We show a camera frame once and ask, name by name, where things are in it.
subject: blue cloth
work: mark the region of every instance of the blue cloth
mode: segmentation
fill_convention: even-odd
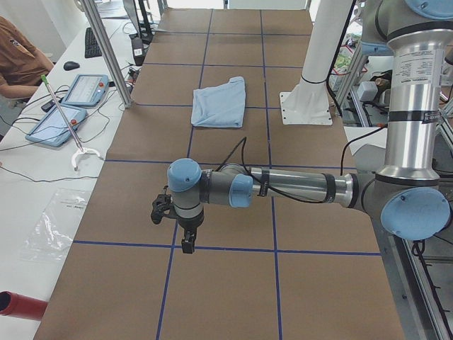
[[[226,84],[193,91],[192,125],[241,128],[245,108],[246,83],[235,76]]]

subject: tablet device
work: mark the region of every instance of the tablet device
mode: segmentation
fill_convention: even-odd
[[[107,88],[108,76],[105,74],[78,74],[62,103],[92,108],[101,101]]]
[[[81,121],[86,117],[86,110],[84,108],[77,108],[65,104],[61,104],[61,107],[69,122],[75,120],[76,124],[73,126],[73,129],[77,130]],[[39,142],[51,147],[59,147],[66,142],[70,136],[71,133],[64,122],[62,114],[58,111],[58,108],[54,106],[25,136],[25,138],[31,142]]]

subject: red cylinder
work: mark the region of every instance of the red cylinder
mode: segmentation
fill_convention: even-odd
[[[0,315],[41,321],[47,302],[12,292],[0,293]]]

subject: plastic bag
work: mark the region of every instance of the plastic bag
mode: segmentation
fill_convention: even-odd
[[[90,195],[91,191],[58,189],[21,247],[20,258],[40,262],[64,261]]]

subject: keyboard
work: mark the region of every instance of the keyboard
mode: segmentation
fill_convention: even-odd
[[[88,27],[85,32],[85,58],[100,57],[101,55],[101,48],[96,41],[93,30]]]

